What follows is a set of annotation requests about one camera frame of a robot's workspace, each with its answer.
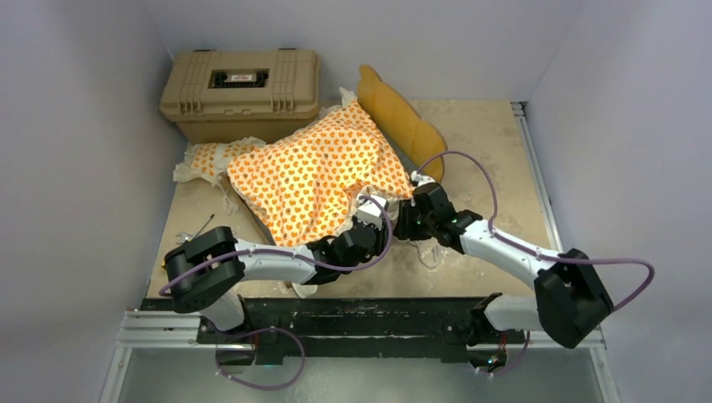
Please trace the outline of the orange patterned white blanket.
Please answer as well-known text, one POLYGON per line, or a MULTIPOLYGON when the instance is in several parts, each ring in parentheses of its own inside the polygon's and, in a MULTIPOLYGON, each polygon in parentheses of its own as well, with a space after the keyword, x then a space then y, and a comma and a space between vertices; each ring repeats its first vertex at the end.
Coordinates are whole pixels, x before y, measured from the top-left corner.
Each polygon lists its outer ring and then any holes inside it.
POLYGON ((233 189, 280 247, 302 246, 351 228, 360 195, 406 200, 411 173, 360 106, 342 104, 272 144, 234 143, 222 154, 233 189))

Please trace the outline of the wooden pet bed frame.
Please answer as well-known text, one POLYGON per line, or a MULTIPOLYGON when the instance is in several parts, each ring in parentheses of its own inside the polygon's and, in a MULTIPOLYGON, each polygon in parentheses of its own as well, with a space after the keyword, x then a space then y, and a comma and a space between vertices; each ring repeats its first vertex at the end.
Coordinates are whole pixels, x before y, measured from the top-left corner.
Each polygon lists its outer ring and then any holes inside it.
MULTIPOLYGON (((385 83, 372 67, 361 66, 359 74, 358 90, 354 94, 360 106, 374 120, 410 173, 447 148, 440 132, 423 119, 400 93, 385 83)), ((436 181, 442 178, 443 173, 441 163, 427 167, 423 172, 436 181)), ((387 219, 393 226, 392 238, 395 238, 398 205, 399 201, 389 202, 387 210, 387 219)))

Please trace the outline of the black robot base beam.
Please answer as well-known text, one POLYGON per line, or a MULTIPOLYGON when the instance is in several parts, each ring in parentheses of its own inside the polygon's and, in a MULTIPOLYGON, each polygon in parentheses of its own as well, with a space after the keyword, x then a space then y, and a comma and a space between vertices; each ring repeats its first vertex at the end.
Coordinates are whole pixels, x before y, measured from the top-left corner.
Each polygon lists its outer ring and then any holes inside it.
POLYGON ((248 320, 219 332, 198 319, 196 344, 227 365, 285 358, 439 359, 485 365, 485 352, 520 345, 523 331, 490 330, 476 309, 484 297, 247 298, 248 320))

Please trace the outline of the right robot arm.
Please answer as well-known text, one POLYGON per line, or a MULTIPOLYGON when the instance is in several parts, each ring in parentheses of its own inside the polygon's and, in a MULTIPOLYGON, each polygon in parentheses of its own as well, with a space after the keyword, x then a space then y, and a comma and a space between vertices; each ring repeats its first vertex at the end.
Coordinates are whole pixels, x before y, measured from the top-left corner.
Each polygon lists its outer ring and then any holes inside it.
POLYGON ((499 234, 481 215, 458 211, 438 183, 418 186, 400 201, 394 235, 400 240, 433 238, 443 247, 482 259, 534 292, 532 298, 494 293, 471 311, 470 345, 490 342, 510 330, 542 331, 575 348, 614 310, 614 303, 588 256, 578 249, 559 254, 499 234))

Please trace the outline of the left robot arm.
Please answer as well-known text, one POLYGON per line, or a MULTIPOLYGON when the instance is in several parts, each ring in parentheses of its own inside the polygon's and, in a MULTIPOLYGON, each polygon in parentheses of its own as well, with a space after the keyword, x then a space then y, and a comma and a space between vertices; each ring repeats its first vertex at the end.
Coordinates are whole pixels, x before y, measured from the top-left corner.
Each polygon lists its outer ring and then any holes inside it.
POLYGON ((353 221, 338 236, 295 247, 249 243, 229 227, 214 228, 164 257, 168 282, 159 294, 177 313, 198 312, 229 343, 250 332, 245 303, 231 289, 243 281, 277 280, 323 285, 341 275, 368 269, 385 257, 392 241, 389 219, 378 224, 353 221))

